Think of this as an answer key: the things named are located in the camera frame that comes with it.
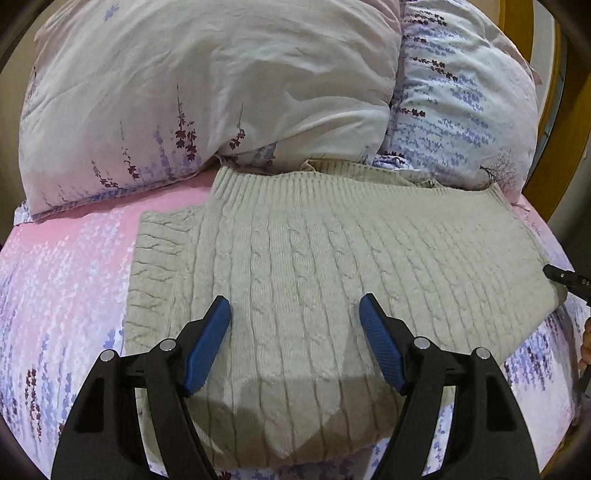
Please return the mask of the person's right hand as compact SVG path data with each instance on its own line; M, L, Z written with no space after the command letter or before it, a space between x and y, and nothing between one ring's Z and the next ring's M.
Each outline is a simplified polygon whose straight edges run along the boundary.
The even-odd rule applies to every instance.
M591 318L588 318L584 325L580 355L578 368L583 371L591 365Z

